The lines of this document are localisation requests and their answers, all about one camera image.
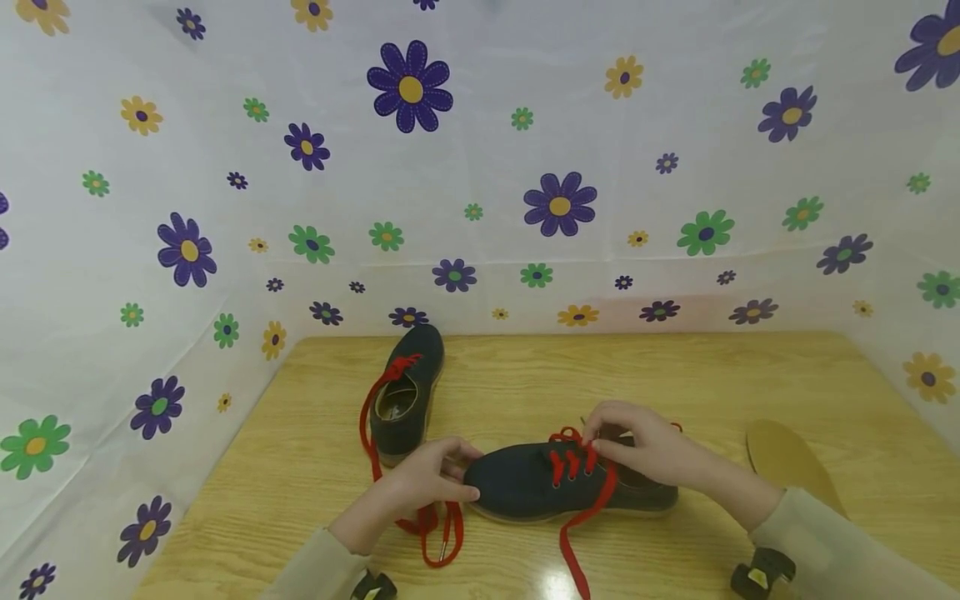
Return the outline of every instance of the shoelace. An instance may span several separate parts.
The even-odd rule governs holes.
[[[373,399],[376,398],[376,394],[380,391],[380,388],[391,381],[398,381],[403,376],[403,372],[417,364],[417,361],[421,358],[422,355],[420,354],[398,356],[395,358],[387,367],[387,370],[380,375],[380,378],[373,383],[373,387],[370,388],[370,392],[367,394],[367,399],[364,400],[363,408],[360,410],[360,443],[370,457],[373,481],[383,476],[383,470],[380,467],[380,457],[376,454],[376,441],[372,436],[367,435],[367,417],[370,414]],[[437,528],[439,522],[440,518],[437,516],[437,508],[433,504],[417,510],[416,523],[405,518],[396,522],[397,527],[408,534],[420,536],[420,552],[423,556],[423,561],[429,566],[434,567],[446,566],[452,563],[453,559],[457,558],[457,555],[460,553],[460,548],[464,544],[464,516],[460,512],[460,505],[456,502],[447,502],[446,517],[444,518],[444,545],[441,546],[440,559],[434,561],[427,556],[426,538],[430,532]],[[454,530],[453,550],[450,551],[450,554],[446,554],[446,545],[450,540],[451,523]]]

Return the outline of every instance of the flowered backdrop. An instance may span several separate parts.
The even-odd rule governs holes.
[[[0,11],[4,597],[128,595],[305,336],[834,330],[960,449],[960,0]]]

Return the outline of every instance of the sleeve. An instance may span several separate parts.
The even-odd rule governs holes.
[[[804,600],[960,600],[960,593],[799,488],[787,490],[750,539],[790,557],[797,566],[790,587]]]
[[[367,570],[367,557],[349,551],[318,529],[297,551],[260,600],[349,600]]]

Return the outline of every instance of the green flower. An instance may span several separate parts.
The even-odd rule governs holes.
[[[316,264],[318,260],[325,265],[329,264],[330,256],[336,254],[329,246],[330,238],[325,235],[318,235],[317,230],[313,227],[304,229],[299,225],[294,225],[294,232],[287,238],[294,243],[294,252],[305,254],[306,259],[312,264]]]
[[[534,113],[527,107],[518,108],[511,118],[518,132],[525,132],[534,124]]]
[[[930,187],[930,175],[926,173],[918,173],[917,175],[910,176],[910,181],[906,184],[907,189],[909,189],[914,194],[923,194],[928,187]]]
[[[240,338],[240,323],[233,319],[233,313],[220,313],[220,319],[213,324],[213,341],[220,342],[220,349],[224,346],[233,348],[233,343]]]
[[[20,423],[20,435],[0,440],[0,450],[10,454],[0,462],[0,470],[16,469],[17,479],[26,479],[36,467],[45,473],[54,465],[54,458],[66,452],[70,444],[63,438],[70,435],[70,425],[57,427],[53,415],[37,424],[33,419]]]
[[[716,252],[717,246],[730,241],[727,231],[733,229],[734,221],[724,219],[726,216],[726,210],[717,210],[712,217],[705,210],[698,212],[695,223],[687,223],[680,228],[684,237],[677,240],[677,246],[687,246],[686,253],[689,256],[696,256],[699,252],[710,256]]]
[[[373,229],[368,231],[370,234],[371,242],[374,246],[379,246],[380,250],[386,252],[387,250],[400,250],[400,244],[403,243],[403,229],[395,228],[394,224],[390,221],[386,223],[374,223]]]
[[[547,269],[545,264],[530,263],[526,269],[520,269],[520,283],[526,283],[527,287],[545,287],[553,281],[552,274],[553,269]]]
[[[127,305],[120,309],[120,321],[127,324],[127,327],[140,327],[143,323],[143,309],[134,302],[127,302]]]
[[[266,123],[267,117],[270,116],[270,112],[267,110],[267,105],[263,104],[256,98],[247,98],[243,103],[243,109],[247,112],[247,116],[257,123]]]
[[[750,66],[743,69],[743,77],[740,78],[740,82],[747,89],[760,87],[760,84],[770,77],[768,73],[770,73],[770,63],[767,62],[767,59],[754,59]]]
[[[483,219],[483,208],[480,204],[467,204],[467,208],[464,208],[464,216],[471,221],[479,221]]]
[[[780,223],[786,227],[787,231],[799,229],[803,231],[806,226],[820,218],[820,211],[824,203],[820,202],[820,196],[814,196],[809,200],[800,198],[796,206],[790,206],[786,209],[786,219]]]
[[[104,179],[104,176],[95,171],[84,173],[84,187],[90,192],[90,196],[104,197],[104,194],[110,193],[110,182]]]
[[[924,280],[917,284],[917,288],[924,291],[924,300],[933,302],[934,308],[953,308],[960,299],[960,277],[946,271],[937,275],[924,273]]]

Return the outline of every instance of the table surface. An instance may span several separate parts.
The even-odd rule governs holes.
[[[273,581],[369,485],[358,414],[395,342],[300,342],[134,598],[255,598]],[[960,588],[960,461],[836,334],[450,338],[429,437],[459,434],[485,451],[544,441],[579,428],[606,398],[650,405],[743,465],[747,422],[786,424],[827,467],[854,522]],[[416,537],[384,536],[374,563],[401,597],[577,598],[560,522],[464,516],[463,550],[445,568],[422,563]],[[732,598],[732,569],[752,555],[738,526],[695,492],[660,520],[595,516],[571,541],[597,599]]]

